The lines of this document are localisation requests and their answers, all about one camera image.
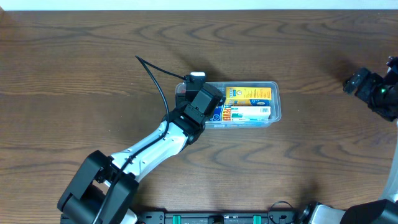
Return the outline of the yellow cough syrup box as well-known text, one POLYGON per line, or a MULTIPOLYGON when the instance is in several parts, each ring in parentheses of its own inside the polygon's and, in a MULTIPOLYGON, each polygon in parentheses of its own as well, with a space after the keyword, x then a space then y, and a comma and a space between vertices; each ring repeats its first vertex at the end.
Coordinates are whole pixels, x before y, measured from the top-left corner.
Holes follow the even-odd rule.
POLYGON ((269 106, 272 89, 268 87, 227 87, 226 105, 231 106, 269 106))

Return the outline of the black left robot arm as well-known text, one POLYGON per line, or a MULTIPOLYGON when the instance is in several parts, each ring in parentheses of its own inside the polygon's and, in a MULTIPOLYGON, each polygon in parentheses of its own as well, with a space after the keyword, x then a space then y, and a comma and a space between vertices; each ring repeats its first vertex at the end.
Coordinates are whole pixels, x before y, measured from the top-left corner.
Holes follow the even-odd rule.
POLYGON ((60 197, 57 208, 71 223, 135 223, 130 210, 139 182, 160 163, 193 144, 224 100, 209 83, 186 84, 181 101, 160 126, 135 145, 106 156, 91 153, 60 197))

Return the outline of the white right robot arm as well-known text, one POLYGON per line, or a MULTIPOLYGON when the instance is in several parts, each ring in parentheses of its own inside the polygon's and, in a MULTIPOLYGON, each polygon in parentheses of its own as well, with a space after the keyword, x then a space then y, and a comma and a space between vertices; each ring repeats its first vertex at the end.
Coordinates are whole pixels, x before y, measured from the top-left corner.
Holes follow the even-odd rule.
MULTIPOLYGON (((390 56, 385 65, 384 75, 359 68, 343 83, 343 91, 365 103, 372 113, 396 129, 397 57, 390 56)), ((389 172, 377 199, 346 209, 313 202, 302 210, 297 222, 397 224, 397 148, 393 150, 389 172)))

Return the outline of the white Panadol box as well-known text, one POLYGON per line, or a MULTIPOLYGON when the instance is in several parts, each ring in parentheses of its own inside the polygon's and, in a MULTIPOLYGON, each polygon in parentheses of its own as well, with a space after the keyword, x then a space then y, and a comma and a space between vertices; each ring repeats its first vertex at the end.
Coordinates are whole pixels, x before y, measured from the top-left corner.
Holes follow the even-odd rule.
POLYGON ((271 115, 270 106, 234 106, 231 108, 233 121, 262 121, 271 115))

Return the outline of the blue cooling patch box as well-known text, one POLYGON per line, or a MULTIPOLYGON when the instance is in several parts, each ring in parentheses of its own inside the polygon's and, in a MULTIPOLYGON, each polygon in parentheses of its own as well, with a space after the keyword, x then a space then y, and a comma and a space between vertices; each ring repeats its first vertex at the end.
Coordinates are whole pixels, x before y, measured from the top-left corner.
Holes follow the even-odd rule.
POLYGON ((211 121, 233 121, 231 119, 231 108, 234 106, 223 105, 215 109, 211 121))

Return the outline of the clear plastic container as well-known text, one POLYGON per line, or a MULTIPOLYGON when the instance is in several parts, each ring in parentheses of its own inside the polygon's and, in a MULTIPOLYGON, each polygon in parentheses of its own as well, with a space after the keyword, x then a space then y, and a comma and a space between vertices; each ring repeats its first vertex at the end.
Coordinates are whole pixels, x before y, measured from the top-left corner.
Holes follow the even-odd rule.
POLYGON ((227 87, 268 87, 272 89, 272 101, 270 103, 271 115, 265 121, 207 121, 206 129, 239 129, 239 128, 266 128, 272 123, 279 121, 282 117, 279 97, 279 87, 273 81, 256 81, 256 82, 212 82, 224 96, 226 96, 227 87))

